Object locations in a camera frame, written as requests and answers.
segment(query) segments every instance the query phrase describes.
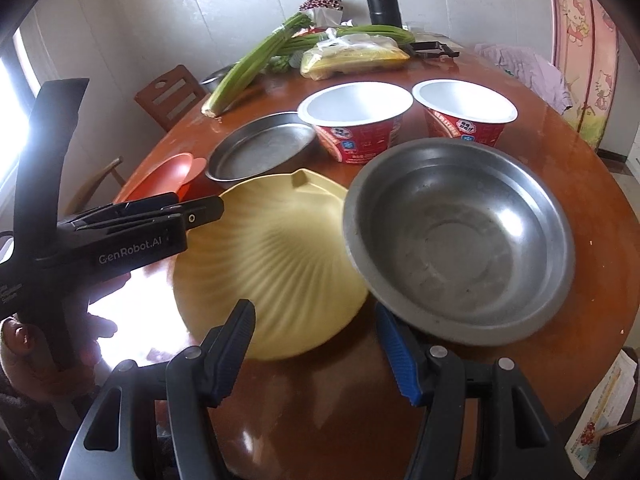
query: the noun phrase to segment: bag of yellow food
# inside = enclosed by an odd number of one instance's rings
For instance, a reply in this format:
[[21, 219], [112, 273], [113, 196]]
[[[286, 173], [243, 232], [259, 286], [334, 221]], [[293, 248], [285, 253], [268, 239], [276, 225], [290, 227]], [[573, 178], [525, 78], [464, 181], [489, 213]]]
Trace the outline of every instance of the bag of yellow food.
[[314, 81], [327, 79], [335, 72], [351, 74], [399, 68], [409, 59], [409, 55], [386, 36], [348, 34], [337, 38], [332, 28], [326, 33], [328, 40], [319, 41], [302, 56], [300, 73]]

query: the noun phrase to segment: metal screw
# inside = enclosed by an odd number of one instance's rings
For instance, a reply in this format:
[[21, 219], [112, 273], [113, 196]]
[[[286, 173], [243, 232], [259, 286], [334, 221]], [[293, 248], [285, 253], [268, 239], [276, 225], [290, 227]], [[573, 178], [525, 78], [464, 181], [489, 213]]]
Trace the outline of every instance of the metal screw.
[[449, 352], [447, 352], [447, 349], [444, 348], [444, 346], [436, 345], [430, 348], [429, 353], [434, 357], [442, 359], [443, 357], [446, 357]]
[[516, 367], [516, 364], [509, 359], [508, 357], [501, 357], [498, 359], [498, 366], [503, 370], [513, 370]]
[[121, 362], [118, 365], [118, 371], [127, 372], [128, 370], [131, 370], [133, 368], [133, 363], [134, 361], [132, 361], [131, 359], [127, 359], [126, 361]]
[[202, 354], [202, 350], [199, 346], [190, 346], [189, 348], [184, 349], [184, 356], [187, 359], [195, 359], [196, 357], [200, 357]]

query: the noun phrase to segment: stainless steel basin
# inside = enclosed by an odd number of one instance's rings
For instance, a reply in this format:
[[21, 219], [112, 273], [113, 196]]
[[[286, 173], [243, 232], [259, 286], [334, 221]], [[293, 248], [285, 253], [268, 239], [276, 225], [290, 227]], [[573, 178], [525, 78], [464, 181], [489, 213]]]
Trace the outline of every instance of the stainless steel basin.
[[377, 156], [351, 184], [343, 229], [372, 293], [453, 342], [525, 338], [574, 277], [558, 201], [525, 166], [475, 142], [421, 139]]

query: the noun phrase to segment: metal plate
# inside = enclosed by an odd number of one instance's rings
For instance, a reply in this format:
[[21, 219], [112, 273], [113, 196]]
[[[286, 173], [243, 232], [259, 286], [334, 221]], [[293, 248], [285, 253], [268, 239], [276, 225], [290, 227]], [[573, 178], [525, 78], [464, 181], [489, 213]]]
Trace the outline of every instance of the metal plate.
[[421, 139], [367, 164], [345, 202], [348, 251], [370, 290], [438, 337], [501, 345], [540, 329], [574, 276], [556, 199], [475, 142]]
[[315, 131], [296, 112], [261, 117], [217, 146], [209, 157], [207, 176], [228, 188], [254, 176], [295, 171], [315, 141]]

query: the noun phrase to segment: yellow plate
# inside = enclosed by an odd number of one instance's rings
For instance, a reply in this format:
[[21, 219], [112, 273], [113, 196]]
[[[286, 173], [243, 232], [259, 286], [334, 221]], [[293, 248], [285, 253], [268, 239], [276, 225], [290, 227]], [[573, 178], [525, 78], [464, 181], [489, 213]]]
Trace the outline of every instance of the yellow plate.
[[347, 190], [309, 170], [247, 180], [225, 191], [222, 218], [189, 231], [174, 294], [198, 339], [239, 299], [257, 322], [247, 357], [281, 359], [328, 341], [367, 297], [342, 238]]

